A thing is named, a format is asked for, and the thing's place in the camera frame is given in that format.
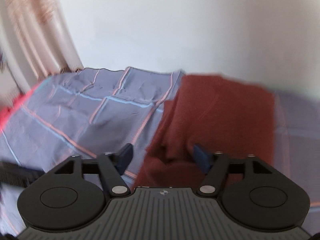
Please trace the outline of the dark red knit sweater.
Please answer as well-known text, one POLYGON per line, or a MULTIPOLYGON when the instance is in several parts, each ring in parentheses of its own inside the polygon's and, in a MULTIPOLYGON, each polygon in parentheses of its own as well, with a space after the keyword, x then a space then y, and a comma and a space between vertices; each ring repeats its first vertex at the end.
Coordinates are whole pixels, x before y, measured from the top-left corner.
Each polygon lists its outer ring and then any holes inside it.
POLYGON ((164 112, 134 187, 197 187, 204 179, 193 146, 273 163, 274 98, 220 76, 187 75, 164 112))

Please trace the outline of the blue plaid bed sheet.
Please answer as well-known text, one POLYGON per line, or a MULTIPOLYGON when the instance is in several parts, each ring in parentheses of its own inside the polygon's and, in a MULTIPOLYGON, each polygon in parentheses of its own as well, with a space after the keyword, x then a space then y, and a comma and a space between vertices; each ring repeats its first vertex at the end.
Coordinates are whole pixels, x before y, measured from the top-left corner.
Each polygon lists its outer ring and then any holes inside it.
POLYGON ((1 239, 319 239, 319 228, 304 228, 317 222, 311 212, 319 200, 300 178, 302 168, 315 167, 317 160, 305 159, 311 150, 300 142, 296 150, 289 149, 293 137, 305 133, 290 117, 302 109, 290 108, 289 97, 271 93, 274 151, 273 163, 267 164, 308 194, 310 209, 301 226, 285 231, 247 228, 229 218, 217 200, 199 196, 199 186, 134 187, 164 104, 174 99, 184 76, 180 71, 85 69, 52 76, 21 98, 1 124, 1 161, 46 174, 69 157, 95 159, 131 144, 133 158, 121 176, 131 193, 111 199, 83 227, 43 231, 27 227, 18 211, 18 198, 27 187, 1 184, 1 239))

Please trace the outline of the beige floral curtain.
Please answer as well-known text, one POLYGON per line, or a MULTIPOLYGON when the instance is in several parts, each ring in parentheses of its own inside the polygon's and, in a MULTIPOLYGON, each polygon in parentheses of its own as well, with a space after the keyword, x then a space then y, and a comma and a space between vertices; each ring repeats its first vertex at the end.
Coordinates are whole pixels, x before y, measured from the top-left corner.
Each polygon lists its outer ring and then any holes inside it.
POLYGON ((82 70, 59 0, 1 0, 10 71, 21 92, 48 76, 82 70))

